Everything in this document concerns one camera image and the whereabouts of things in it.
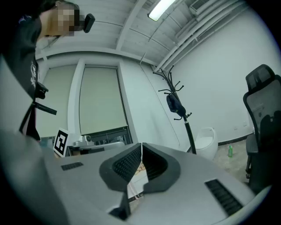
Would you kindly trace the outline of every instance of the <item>ceiling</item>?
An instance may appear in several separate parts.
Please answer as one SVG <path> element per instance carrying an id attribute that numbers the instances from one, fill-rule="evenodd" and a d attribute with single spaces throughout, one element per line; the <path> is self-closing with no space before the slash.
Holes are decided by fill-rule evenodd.
<path id="1" fill-rule="evenodd" d="M 41 40 L 36 58 L 71 51 L 98 51 L 124 55 L 158 65 L 175 46 L 176 34 L 193 18 L 188 6 L 195 0 L 178 0 L 155 22 L 147 14 L 158 0 L 71 0 L 96 21 L 89 33 L 76 32 L 51 47 Z"/>
<path id="2" fill-rule="evenodd" d="M 189 7 L 196 0 L 176 0 L 155 22 L 148 13 L 159 0 L 70 0 L 96 21 L 89 33 L 37 44 L 36 58 L 74 51 L 118 54 L 169 69 L 194 47 L 226 25 L 248 5 L 243 0 L 200 0 L 207 7 L 195 17 Z"/>

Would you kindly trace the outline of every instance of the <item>green bottle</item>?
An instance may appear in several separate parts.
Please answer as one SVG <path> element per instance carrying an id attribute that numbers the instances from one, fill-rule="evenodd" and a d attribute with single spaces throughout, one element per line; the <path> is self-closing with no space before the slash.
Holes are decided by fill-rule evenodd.
<path id="1" fill-rule="evenodd" d="M 232 146 L 231 145 L 229 146 L 229 149 L 228 149 L 228 157 L 232 158 Z"/>

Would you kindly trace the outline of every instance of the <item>black mesh chair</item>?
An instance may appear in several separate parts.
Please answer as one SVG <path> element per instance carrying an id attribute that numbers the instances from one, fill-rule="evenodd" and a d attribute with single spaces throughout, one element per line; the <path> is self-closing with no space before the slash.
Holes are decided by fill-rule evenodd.
<path id="1" fill-rule="evenodd" d="M 246 76 L 248 92 L 244 104 L 255 133 L 247 137 L 246 167 L 250 188 L 258 193 L 271 185 L 281 145 L 281 77 L 267 65 L 260 65 Z"/>

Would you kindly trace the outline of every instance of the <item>chair backrest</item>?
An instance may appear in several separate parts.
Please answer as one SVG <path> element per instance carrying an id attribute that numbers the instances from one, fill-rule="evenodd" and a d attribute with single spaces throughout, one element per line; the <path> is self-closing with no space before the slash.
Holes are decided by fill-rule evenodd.
<path id="1" fill-rule="evenodd" d="M 263 64 L 246 76 L 244 104 L 254 124 L 259 151 L 281 140 L 281 77 Z"/>

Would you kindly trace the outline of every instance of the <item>coat rack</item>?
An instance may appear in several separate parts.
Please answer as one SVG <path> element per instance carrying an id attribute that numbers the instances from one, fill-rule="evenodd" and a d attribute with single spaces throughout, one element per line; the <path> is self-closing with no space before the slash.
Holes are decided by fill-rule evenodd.
<path id="1" fill-rule="evenodd" d="M 174 86 L 173 85 L 173 79 L 172 79 L 172 72 L 171 70 L 173 69 L 174 66 L 172 66 L 172 68 L 170 69 L 170 71 L 168 72 L 168 76 L 165 74 L 164 70 L 161 69 L 162 74 L 160 73 L 155 73 L 153 72 L 154 74 L 157 74 L 159 76 L 161 76 L 162 78 L 164 78 L 169 86 L 170 89 L 163 89 L 163 90 L 159 90 L 159 91 L 169 91 L 168 92 L 164 92 L 164 94 L 172 94 L 174 95 L 174 97 L 178 100 L 178 102 L 180 103 L 180 107 L 184 108 L 182 105 L 181 105 L 181 102 L 180 102 L 180 99 L 179 99 L 179 96 L 177 95 L 177 91 L 180 91 L 184 85 L 181 86 L 180 89 L 176 90 L 176 86 L 180 83 L 177 82 L 176 85 Z M 196 148 L 195 148 L 195 144 L 194 144 L 194 139 L 193 139 L 193 135 L 192 135 L 192 131 L 191 131 L 191 128 L 190 128 L 190 125 L 189 125 L 189 122 L 187 121 L 188 117 L 191 115 L 192 113 L 189 113 L 189 114 L 184 114 L 180 119 L 174 119 L 174 120 L 181 120 L 182 118 L 184 119 L 184 125 L 185 125 L 185 128 L 186 128 L 186 131 L 187 131 L 187 134 L 188 134 L 188 138 L 189 138 L 189 142 L 190 142 L 190 146 L 191 146 L 191 152 L 193 154 L 196 154 Z"/>

